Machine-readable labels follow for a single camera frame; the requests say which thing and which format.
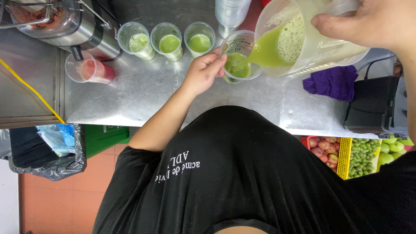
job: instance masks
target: red apple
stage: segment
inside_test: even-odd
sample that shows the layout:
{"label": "red apple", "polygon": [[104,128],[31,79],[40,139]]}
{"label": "red apple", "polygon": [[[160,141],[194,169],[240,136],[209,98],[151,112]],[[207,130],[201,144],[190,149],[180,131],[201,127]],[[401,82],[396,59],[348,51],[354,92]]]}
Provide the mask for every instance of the red apple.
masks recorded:
{"label": "red apple", "polygon": [[318,147],[323,149],[323,150],[326,150],[326,149],[329,148],[329,142],[325,141],[325,140],[320,140],[320,141],[318,141]]}
{"label": "red apple", "polygon": [[335,152],[335,146],[334,144],[330,144],[328,149],[325,150],[328,154],[332,154],[333,152]]}
{"label": "red apple", "polygon": [[334,143],[334,146],[335,146],[335,150],[336,151],[339,151],[339,144],[338,143]]}
{"label": "red apple", "polygon": [[324,137],[324,140],[328,141],[329,143],[335,143],[337,142],[336,137]]}
{"label": "red apple", "polygon": [[309,138],[309,147],[313,148],[318,145],[318,139],[316,137]]}
{"label": "red apple", "polygon": [[319,147],[313,147],[313,148],[311,149],[311,151],[312,151],[312,153],[314,153],[317,157],[322,156],[322,152],[323,152],[323,150],[322,150],[321,148],[319,148]]}
{"label": "red apple", "polygon": [[322,160],[322,162],[327,162],[328,161],[328,156],[327,155],[322,155],[319,157],[320,160]]}
{"label": "red apple", "polygon": [[329,154],[328,155],[328,163],[333,164],[333,165],[337,164],[338,163],[338,157],[334,154]]}
{"label": "red apple", "polygon": [[334,164],[330,164],[329,162],[326,162],[325,163],[329,168],[334,168],[334,167],[336,167],[336,165],[334,165]]}

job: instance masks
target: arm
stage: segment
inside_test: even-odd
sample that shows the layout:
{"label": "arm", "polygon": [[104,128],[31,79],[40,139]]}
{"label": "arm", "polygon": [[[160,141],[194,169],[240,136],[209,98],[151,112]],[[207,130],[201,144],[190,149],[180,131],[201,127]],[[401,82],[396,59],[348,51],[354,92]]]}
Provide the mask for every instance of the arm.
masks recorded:
{"label": "arm", "polygon": [[195,97],[208,90],[215,77],[224,75],[221,68],[227,57],[218,57],[218,50],[219,48],[192,61],[182,85],[132,137],[129,142],[131,148],[153,152],[165,149],[180,130]]}
{"label": "arm", "polygon": [[409,136],[416,141],[416,1],[361,0],[353,17],[319,14],[311,24],[327,37],[386,48],[403,63]]}

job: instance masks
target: hand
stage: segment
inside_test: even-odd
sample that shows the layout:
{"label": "hand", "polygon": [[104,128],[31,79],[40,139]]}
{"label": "hand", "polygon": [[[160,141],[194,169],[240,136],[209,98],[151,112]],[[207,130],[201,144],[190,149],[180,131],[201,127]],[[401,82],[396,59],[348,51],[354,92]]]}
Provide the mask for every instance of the hand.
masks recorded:
{"label": "hand", "polygon": [[227,61],[227,55],[218,57],[219,47],[213,52],[195,58],[189,66],[181,89],[193,97],[207,91],[214,83],[215,77],[224,76],[222,67]]}
{"label": "hand", "polygon": [[327,37],[396,53],[415,51],[415,0],[360,0],[353,17],[316,15],[311,24]]}

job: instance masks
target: green bin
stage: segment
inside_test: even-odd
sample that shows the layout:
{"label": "green bin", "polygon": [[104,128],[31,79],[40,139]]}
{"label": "green bin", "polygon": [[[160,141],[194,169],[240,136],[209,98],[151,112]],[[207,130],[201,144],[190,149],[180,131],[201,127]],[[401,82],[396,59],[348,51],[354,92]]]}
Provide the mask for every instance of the green bin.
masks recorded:
{"label": "green bin", "polygon": [[85,151],[87,159],[104,150],[128,142],[130,138],[129,127],[85,124]]}

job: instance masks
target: orange tile floor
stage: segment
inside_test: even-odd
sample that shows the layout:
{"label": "orange tile floor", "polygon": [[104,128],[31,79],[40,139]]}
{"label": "orange tile floor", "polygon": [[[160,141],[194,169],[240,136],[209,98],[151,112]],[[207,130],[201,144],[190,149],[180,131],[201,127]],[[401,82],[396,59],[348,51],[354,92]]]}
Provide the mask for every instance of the orange tile floor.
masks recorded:
{"label": "orange tile floor", "polygon": [[118,155],[127,144],[118,144],[88,159],[87,168],[53,182],[22,174],[23,233],[91,234]]}

